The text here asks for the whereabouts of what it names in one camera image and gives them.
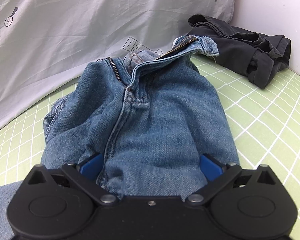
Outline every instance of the green checkered tablecloth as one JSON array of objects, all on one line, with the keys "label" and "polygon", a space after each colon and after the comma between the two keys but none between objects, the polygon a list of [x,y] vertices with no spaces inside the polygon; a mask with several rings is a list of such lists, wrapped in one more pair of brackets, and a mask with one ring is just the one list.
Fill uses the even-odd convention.
[{"label": "green checkered tablecloth", "polygon": [[[218,92],[242,167],[269,164],[294,199],[299,216],[291,237],[300,240],[300,76],[286,69],[261,90],[207,57],[194,55],[192,62]],[[48,95],[0,130],[0,186],[24,179],[40,162],[43,118],[75,88]]]}]

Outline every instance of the zipper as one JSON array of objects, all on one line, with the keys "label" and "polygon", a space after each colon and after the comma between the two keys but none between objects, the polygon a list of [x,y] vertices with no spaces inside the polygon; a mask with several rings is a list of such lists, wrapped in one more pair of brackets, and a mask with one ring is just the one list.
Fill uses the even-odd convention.
[{"label": "zipper", "polygon": [[169,50],[167,53],[163,54],[162,56],[160,56],[160,57],[157,58],[156,60],[162,59],[162,58],[166,58],[167,55],[172,54],[172,53],[175,54],[175,52],[177,52],[178,50],[182,49],[183,47],[187,46],[188,44],[190,44],[191,42],[194,42],[194,41],[198,41],[198,38],[194,37],[194,38],[188,40],[187,42],[184,42],[184,43],[178,45],[177,47],[175,47],[175,48],[172,49],[172,50]]},{"label": "zipper", "polygon": [[118,68],[117,68],[116,64],[114,63],[114,60],[110,57],[107,57],[107,60],[110,62],[111,68],[112,68],[115,76],[117,77],[117,80],[122,83],[121,77],[119,75]]}]

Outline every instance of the white fabric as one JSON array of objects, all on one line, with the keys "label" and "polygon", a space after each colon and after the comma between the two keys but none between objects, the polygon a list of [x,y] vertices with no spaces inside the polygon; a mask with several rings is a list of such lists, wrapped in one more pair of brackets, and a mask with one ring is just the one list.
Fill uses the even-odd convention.
[{"label": "white fabric", "polygon": [[216,1],[0,0],[0,128],[90,61],[166,52],[193,14],[229,21],[234,0]]}]

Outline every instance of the brass zipper teeth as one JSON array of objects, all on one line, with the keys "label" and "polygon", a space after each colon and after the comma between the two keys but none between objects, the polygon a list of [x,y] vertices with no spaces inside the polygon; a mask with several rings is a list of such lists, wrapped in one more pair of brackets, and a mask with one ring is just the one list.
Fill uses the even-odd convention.
[{"label": "brass zipper teeth", "polygon": [[111,66],[112,66],[112,70],[113,70],[115,76],[117,77],[117,79],[119,80],[119,82],[122,82],[121,77],[119,75],[119,71],[117,69],[117,66],[114,63],[114,60],[112,58],[110,58],[110,57],[107,57],[107,60],[110,62]]},{"label": "brass zipper teeth", "polygon": [[191,39],[191,40],[189,40],[189,41],[187,41],[187,42],[185,42],[185,43],[183,43],[183,44],[181,44],[181,45],[175,47],[174,49],[169,50],[167,53],[163,54],[162,56],[160,56],[160,57],[157,58],[157,59],[161,59],[162,57],[164,57],[164,56],[166,56],[166,55],[168,55],[168,54],[170,54],[170,53],[173,53],[173,52],[175,52],[176,50],[181,49],[181,48],[183,48],[184,46],[190,44],[191,42],[194,42],[194,41],[197,41],[197,40],[198,40],[198,38],[193,38],[193,39]]}]

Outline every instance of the blue gripper pad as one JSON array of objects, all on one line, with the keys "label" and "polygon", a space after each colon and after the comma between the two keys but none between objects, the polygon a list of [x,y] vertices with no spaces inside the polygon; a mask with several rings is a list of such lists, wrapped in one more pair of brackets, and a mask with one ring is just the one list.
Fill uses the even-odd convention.
[{"label": "blue gripper pad", "polygon": [[76,169],[88,180],[95,181],[103,167],[103,154],[94,154],[76,166]]},{"label": "blue gripper pad", "polygon": [[222,165],[210,156],[208,157],[208,155],[200,156],[200,169],[208,181],[213,181],[222,175],[225,167],[225,165]]}]

